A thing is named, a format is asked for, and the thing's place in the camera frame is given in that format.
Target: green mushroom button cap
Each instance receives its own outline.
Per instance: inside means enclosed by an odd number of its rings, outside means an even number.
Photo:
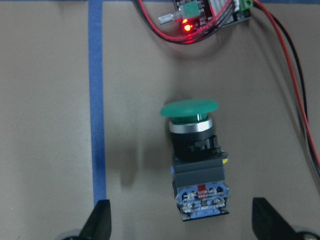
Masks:
[[[171,118],[174,124],[192,124],[205,121],[208,113],[217,110],[218,107],[217,102],[212,99],[199,98],[169,103],[160,113]]]

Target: red wire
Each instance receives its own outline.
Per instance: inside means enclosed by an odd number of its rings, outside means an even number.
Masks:
[[[189,41],[190,39],[197,37],[198,35],[204,33],[209,27],[211,27],[213,24],[215,24],[217,22],[217,18],[220,17],[220,15],[226,10],[227,6],[230,4],[230,2],[233,0],[227,0],[226,3],[224,4],[224,6],[222,7],[222,9],[219,11],[219,13],[215,16],[215,18],[213,18],[207,25],[205,25],[203,28],[189,34],[186,36],[170,36],[165,34],[164,32],[162,32],[155,24],[154,22],[151,20],[150,16],[148,15],[148,12],[144,6],[143,0],[138,0],[141,10],[146,18],[146,20],[148,21],[148,23],[150,24],[150,26],[156,31],[157,34],[159,34],[162,38],[169,40],[171,42],[183,42],[183,41]]]
[[[290,75],[291,75],[291,79],[292,79],[292,83],[293,83],[293,87],[294,87],[294,92],[295,92],[295,95],[296,95],[296,98],[297,98],[297,101],[298,101],[298,106],[299,106],[299,110],[300,110],[300,113],[301,113],[301,116],[302,116],[303,125],[304,125],[305,130],[306,130],[306,135],[307,135],[307,138],[309,140],[310,146],[312,148],[312,151],[313,151],[313,154],[314,154],[314,158],[315,158],[315,162],[316,162],[317,166],[320,168],[320,159],[319,159],[316,147],[315,147],[315,143],[314,143],[313,137],[311,135],[311,131],[310,131],[310,127],[309,127],[309,124],[308,124],[308,120],[307,120],[305,108],[304,108],[304,105],[303,105],[303,102],[302,102],[302,98],[301,98],[301,95],[300,95],[299,86],[298,86],[298,82],[297,82],[297,79],[296,79],[295,71],[294,71],[294,68],[293,68],[293,65],[292,65],[292,62],[291,62],[291,59],[290,59],[290,56],[289,56],[285,41],[284,41],[284,39],[283,39],[283,37],[281,35],[281,32],[280,32],[280,30],[279,30],[279,28],[277,26],[276,21],[274,20],[272,14],[269,12],[269,10],[261,2],[259,2],[258,0],[253,0],[253,2],[264,12],[264,14],[270,20],[270,22],[271,22],[271,24],[272,24],[272,26],[273,26],[278,38],[279,38],[279,41],[281,43],[282,50],[283,50],[287,65],[289,67],[289,71],[290,71]]]

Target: silver metal ring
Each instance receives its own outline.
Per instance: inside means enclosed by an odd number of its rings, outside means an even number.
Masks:
[[[212,126],[213,123],[211,118],[208,118],[206,121],[189,124],[174,124],[172,121],[169,122],[169,129],[173,134],[199,133],[210,129]]]

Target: vertical blue tape strip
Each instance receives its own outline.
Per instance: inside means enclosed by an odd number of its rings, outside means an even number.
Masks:
[[[107,198],[102,53],[103,0],[88,0],[88,50],[93,200]]]

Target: glowing red light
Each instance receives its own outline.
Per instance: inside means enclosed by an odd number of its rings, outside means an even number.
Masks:
[[[193,27],[192,25],[187,24],[187,25],[184,25],[183,28],[184,28],[184,30],[185,30],[186,32],[189,32],[192,27]]]

